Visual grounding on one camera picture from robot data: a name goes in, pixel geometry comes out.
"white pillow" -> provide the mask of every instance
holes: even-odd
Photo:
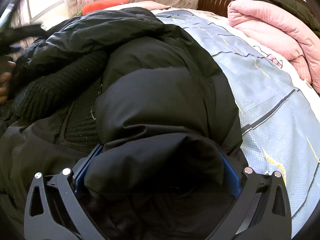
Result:
[[[127,4],[120,4],[117,6],[105,8],[104,10],[120,10],[123,8],[129,8],[129,7],[142,7],[148,10],[163,10],[163,9],[169,9],[171,6],[164,5],[161,3],[157,3],[154,1],[143,1],[143,2],[133,2],[133,3],[127,3]]]

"metal rivet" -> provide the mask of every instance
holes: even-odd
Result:
[[[281,177],[281,173],[280,173],[279,171],[276,171],[276,172],[275,172],[275,176],[276,176],[277,178],[280,178],[280,177]]]
[[[41,173],[41,172],[38,172],[38,173],[35,174],[35,178],[36,178],[36,179],[41,178],[41,176],[42,176],[42,173]]]
[[[253,169],[251,169],[250,167],[246,167],[246,168],[244,168],[244,172],[246,174],[251,174],[251,173],[253,173]]]
[[[71,173],[71,169],[69,169],[69,168],[65,168],[65,169],[63,169],[63,171],[62,171],[62,174],[63,175],[69,175]]]

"carrot plush toy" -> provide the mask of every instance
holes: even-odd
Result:
[[[77,12],[78,16],[86,15],[87,13],[97,11],[97,10],[103,10],[105,8],[117,6],[120,4],[126,4],[129,3],[129,0],[101,0],[96,2],[91,2],[86,4],[81,11]]]

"hand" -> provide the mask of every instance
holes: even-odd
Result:
[[[3,104],[8,99],[9,86],[8,82],[10,81],[12,75],[9,70],[15,68],[16,64],[14,62],[5,61],[0,63],[0,104]]]

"folded pink quilt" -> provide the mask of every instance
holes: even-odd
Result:
[[[301,20],[276,5],[255,0],[231,2],[228,20],[289,60],[300,78],[320,93],[320,39]]]

